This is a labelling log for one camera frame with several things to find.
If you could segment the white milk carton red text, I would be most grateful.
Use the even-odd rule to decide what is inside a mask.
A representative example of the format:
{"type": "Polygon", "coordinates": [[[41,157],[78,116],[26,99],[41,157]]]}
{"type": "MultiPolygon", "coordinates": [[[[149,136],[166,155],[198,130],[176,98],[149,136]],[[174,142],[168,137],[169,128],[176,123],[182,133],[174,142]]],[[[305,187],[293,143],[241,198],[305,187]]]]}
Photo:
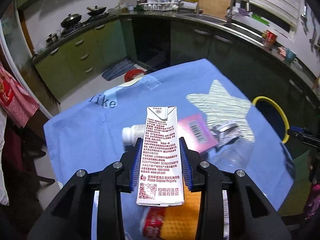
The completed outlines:
{"type": "Polygon", "coordinates": [[[146,112],[136,204],[182,205],[184,186],[177,107],[148,107],[146,112]]]}

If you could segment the pink purple box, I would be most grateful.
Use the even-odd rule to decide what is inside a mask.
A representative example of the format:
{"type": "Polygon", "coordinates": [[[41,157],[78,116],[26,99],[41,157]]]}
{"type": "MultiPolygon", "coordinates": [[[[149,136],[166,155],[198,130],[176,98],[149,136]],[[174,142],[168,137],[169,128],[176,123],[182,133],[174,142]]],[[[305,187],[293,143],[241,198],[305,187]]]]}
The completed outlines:
{"type": "Polygon", "coordinates": [[[218,145],[201,114],[178,121],[177,134],[183,137],[188,149],[203,153],[218,145]]]}

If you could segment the red soda can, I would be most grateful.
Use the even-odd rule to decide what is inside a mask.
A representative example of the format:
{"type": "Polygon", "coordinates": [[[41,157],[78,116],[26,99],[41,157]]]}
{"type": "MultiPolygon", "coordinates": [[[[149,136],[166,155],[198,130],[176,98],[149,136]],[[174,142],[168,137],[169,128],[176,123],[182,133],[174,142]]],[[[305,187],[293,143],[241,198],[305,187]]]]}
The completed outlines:
{"type": "Polygon", "coordinates": [[[147,239],[162,239],[161,227],[164,224],[165,208],[148,206],[140,221],[140,232],[147,239]]]}

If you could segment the orange foam net sleeve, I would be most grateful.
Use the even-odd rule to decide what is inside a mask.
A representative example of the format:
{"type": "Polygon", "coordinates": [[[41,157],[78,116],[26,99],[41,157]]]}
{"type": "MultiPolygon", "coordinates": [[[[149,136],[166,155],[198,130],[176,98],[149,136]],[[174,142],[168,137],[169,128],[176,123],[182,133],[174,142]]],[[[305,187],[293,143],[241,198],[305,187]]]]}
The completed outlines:
{"type": "Polygon", "coordinates": [[[184,186],[184,204],[166,207],[159,236],[162,239],[195,240],[199,220],[201,193],[184,186]]]}

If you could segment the crumpled silver foil wrapper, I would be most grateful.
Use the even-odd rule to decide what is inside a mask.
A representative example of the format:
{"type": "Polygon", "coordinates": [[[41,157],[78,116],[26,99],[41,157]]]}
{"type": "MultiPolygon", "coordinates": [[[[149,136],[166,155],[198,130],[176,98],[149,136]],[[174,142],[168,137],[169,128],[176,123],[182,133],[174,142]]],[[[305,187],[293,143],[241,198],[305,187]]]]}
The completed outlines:
{"type": "Polygon", "coordinates": [[[228,121],[220,125],[213,125],[211,133],[218,142],[218,146],[222,147],[232,140],[242,136],[240,128],[236,122],[228,121]]]}

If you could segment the clear plastic bottle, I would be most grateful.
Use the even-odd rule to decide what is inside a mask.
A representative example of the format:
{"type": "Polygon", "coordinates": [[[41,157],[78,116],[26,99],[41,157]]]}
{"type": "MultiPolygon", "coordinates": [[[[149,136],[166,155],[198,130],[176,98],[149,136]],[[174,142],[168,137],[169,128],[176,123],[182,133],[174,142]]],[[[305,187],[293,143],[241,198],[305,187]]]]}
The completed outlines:
{"type": "Polygon", "coordinates": [[[210,163],[221,171],[230,173],[234,173],[236,170],[245,170],[253,150],[253,142],[239,137],[232,144],[229,144],[227,148],[223,147],[220,154],[210,159],[210,163]]]}

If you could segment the teal mug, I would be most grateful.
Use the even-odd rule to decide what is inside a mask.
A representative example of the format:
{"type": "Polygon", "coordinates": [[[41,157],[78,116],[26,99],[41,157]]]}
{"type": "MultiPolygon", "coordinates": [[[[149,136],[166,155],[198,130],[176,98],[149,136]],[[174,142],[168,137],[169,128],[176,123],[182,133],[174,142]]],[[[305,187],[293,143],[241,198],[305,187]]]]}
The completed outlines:
{"type": "Polygon", "coordinates": [[[286,49],[285,60],[288,63],[292,63],[296,58],[296,54],[289,48],[286,49]]]}

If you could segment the red stool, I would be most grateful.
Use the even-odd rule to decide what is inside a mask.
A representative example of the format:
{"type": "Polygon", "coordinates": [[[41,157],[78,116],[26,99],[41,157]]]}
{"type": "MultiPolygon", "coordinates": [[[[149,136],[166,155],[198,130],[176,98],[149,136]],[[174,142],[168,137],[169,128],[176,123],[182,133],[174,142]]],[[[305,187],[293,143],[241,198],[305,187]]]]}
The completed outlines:
{"type": "Polygon", "coordinates": [[[129,70],[124,75],[124,80],[125,82],[129,82],[137,77],[144,76],[144,75],[145,75],[145,72],[142,69],[132,69],[132,70],[129,70]]]}

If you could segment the red canister on counter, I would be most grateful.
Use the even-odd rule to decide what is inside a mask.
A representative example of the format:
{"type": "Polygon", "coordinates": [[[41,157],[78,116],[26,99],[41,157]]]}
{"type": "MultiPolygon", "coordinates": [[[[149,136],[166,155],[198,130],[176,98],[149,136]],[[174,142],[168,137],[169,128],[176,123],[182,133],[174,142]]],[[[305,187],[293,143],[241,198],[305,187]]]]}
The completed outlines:
{"type": "Polygon", "coordinates": [[[264,31],[262,37],[264,38],[263,44],[266,47],[271,47],[277,39],[277,35],[269,30],[264,31]]]}

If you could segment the green lower cabinets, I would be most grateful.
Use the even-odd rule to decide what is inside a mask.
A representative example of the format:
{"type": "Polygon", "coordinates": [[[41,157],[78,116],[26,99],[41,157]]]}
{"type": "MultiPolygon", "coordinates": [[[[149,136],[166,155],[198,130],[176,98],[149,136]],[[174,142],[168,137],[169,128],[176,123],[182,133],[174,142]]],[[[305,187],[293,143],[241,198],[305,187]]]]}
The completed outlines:
{"type": "Polygon", "coordinates": [[[56,100],[127,58],[120,18],[64,38],[33,59],[56,100]]]}

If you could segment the red checked apron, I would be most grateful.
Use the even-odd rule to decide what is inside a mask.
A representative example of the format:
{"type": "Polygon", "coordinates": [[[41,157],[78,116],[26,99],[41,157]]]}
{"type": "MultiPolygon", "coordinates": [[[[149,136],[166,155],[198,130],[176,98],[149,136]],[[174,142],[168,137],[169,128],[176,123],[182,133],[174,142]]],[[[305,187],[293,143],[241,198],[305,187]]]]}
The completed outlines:
{"type": "Polygon", "coordinates": [[[1,106],[18,127],[25,127],[39,109],[39,104],[29,95],[1,64],[1,106]]]}

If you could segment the small steel pot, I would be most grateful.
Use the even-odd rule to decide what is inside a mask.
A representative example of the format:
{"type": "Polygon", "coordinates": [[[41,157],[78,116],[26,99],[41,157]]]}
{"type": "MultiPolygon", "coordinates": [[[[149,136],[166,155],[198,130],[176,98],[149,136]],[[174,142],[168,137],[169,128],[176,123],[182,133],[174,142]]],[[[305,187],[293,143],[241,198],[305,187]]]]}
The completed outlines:
{"type": "Polygon", "coordinates": [[[55,42],[57,42],[59,39],[57,33],[53,33],[53,34],[49,34],[48,38],[46,39],[46,43],[48,45],[54,44],[55,42]]]}

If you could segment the wooden cutting board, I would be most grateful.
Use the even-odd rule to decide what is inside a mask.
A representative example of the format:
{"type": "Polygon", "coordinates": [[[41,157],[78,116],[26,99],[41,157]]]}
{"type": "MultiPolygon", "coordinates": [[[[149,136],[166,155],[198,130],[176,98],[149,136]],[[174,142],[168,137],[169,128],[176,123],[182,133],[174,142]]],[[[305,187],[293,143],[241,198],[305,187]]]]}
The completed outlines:
{"type": "Polygon", "coordinates": [[[231,0],[199,0],[199,7],[205,15],[225,20],[231,0]]]}

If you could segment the white dish rack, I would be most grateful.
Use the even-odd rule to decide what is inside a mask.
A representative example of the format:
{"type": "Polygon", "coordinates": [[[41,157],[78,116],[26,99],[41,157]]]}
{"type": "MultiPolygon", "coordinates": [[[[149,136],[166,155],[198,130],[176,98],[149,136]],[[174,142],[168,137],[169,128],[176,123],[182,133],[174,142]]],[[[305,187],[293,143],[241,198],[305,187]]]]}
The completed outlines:
{"type": "Polygon", "coordinates": [[[145,0],[138,7],[144,11],[178,11],[180,6],[174,0],[145,0]]]}

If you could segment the black frying pan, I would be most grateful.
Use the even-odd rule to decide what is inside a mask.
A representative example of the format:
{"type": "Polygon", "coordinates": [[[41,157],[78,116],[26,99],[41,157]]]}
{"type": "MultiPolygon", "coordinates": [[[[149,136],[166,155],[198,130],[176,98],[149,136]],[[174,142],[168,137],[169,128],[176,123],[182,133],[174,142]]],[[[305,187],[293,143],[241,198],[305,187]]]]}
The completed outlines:
{"type": "Polygon", "coordinates": [[[106,7],[98,7],[97,5],[93,8],[87,7],[88,15],[91,17],[103,14],[106,11],[106,7]]]}

